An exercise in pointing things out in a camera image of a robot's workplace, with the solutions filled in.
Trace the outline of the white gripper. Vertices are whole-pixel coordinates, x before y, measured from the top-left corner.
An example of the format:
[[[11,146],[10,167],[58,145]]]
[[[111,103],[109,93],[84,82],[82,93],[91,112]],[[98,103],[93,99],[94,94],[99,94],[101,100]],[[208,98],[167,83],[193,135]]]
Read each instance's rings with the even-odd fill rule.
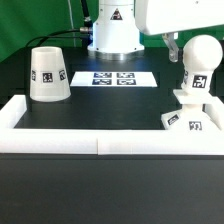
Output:
[[[224,25],[224,0],[136,0],[135,23],[146,35],[163,34],[176,63],[182,56],[177,32]]]

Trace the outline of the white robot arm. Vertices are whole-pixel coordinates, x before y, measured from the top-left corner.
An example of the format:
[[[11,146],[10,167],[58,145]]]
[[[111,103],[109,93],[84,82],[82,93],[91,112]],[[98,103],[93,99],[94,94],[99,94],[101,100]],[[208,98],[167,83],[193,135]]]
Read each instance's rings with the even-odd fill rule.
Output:
[[[88,51],[107,60],[125,60],[144,50],[140,34],[161,35],[169,59],[177,62],[177,32],[217,25],[224,25],[224,0],[99,0]]]

